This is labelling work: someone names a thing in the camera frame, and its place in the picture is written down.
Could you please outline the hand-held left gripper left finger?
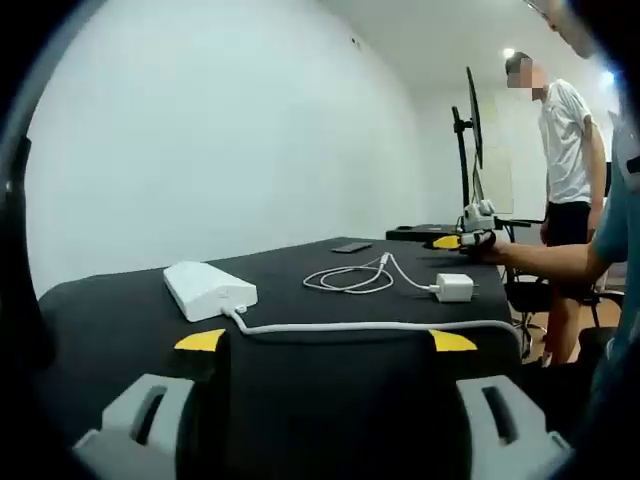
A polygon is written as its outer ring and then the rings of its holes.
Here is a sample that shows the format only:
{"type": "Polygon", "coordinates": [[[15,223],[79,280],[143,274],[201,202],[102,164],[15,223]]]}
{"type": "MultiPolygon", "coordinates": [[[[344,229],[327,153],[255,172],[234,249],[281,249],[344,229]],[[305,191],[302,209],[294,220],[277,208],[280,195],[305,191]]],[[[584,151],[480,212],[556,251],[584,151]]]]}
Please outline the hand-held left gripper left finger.
{"type": "Polygon", "coordinates": [[[224,470],[229,431],[231,336],[191,334],[165,371],[146,373],[112,400],[101,425],[74,446],[95,479],[204,479],[224,470]]]}

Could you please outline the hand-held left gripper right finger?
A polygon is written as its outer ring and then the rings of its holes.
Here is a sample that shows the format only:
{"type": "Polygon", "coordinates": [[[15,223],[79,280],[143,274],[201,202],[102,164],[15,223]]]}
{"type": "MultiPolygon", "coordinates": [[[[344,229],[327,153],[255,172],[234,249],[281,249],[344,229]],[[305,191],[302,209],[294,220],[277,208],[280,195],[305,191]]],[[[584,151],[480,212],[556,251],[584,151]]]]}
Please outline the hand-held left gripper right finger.
{"type": "Polygon", "coordinates": [[[571,448],[525,389],[513,336],[497,345],[430,328],[424,380],[428,479],[545,479],[571,448]]]}

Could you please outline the person's right hand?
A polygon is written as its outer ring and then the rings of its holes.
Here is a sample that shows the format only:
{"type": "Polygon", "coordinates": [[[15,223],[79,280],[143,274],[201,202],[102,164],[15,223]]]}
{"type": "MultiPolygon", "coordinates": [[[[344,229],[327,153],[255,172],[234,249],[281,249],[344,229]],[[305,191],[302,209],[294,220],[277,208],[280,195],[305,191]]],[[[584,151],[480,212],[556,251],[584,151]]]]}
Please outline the person's right hand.
{"type": "Polygon", "coordinates": [[[495,239],[487,240],[480,245],[474,245],[466,251],[466,255],[474,261],[503,265],[510,243],[495,239]]]}

